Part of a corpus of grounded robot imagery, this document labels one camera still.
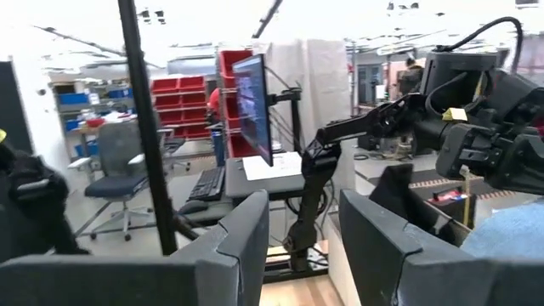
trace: computer mouse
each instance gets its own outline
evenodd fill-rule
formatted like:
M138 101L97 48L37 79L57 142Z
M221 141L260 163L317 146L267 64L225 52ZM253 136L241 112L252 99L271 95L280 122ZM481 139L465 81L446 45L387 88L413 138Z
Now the computer mouse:
M179 214L199 213L208 209L208 202L199 200L190 200L185 203L179 210Z

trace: gray office chair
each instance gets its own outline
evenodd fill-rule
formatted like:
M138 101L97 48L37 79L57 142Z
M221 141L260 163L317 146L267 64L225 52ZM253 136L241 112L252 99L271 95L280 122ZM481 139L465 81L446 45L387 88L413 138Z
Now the gray office chair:
M153 116L155 118L157 132L159 133L161 141L162 160L167 163L167 166L170 168L170 170L173 170L175 166L181 166L185 168L185 171L189 171L189 161L180 161L173 157L173 153L175 153L185 144L186 139L174 138L173 128L161 125L161 118L159 117L159 113L156 110L153 111Z
M91 231L91 239L96 239L97 231L119 221L125 241L131 239L128 226L132 217L151 217L150 207L128 208L132 200L147 185L147 172L136 122L108 123L98 132L99 159L104 177L85 189L85 196L102 198L108 202L122 202L122 210L111 214L111 218ZM90 158L74 161L69 168L88 166Z

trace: wooden floor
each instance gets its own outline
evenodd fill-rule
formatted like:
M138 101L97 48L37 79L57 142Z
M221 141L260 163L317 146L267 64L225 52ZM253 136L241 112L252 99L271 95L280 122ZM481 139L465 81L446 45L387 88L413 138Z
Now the wooden floor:
M261 306L343 306L328 275L263 286Z

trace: black keyboard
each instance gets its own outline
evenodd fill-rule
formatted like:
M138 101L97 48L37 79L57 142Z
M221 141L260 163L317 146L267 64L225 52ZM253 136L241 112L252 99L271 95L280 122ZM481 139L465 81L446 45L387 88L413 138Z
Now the black keyboard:
M201 177L190 192L189 200L216 201L223 194L224 167L202 171Z

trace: light blue fabric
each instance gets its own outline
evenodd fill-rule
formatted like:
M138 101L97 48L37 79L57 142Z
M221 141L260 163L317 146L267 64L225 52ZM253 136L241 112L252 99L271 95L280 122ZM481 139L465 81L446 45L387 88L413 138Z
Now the light blue fabric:
M461 249L477 258L544 259L544 200L494 213Z

